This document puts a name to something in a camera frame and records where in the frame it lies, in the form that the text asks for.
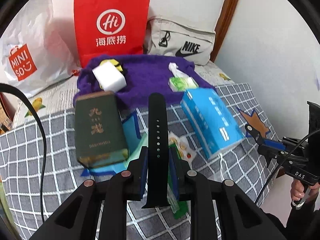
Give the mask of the person right hand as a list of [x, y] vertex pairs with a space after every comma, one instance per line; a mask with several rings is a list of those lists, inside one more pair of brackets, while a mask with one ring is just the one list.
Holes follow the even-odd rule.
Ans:
[[[306, 198], [305, 203], [308, 203], [317, 199], [317, 196], [319, 194], [319, 183], [316, 183], [315, 185], [310, 186], [309, 189], [310, 189], [310, 192], [308, 194], [308, 197]], [[299, 201], [305, 196], [304, 186], [299, 180], [296, 180], [296, 179], [293, 180], [291, 184], [290, 194], [291, 194], [292, 201]]]

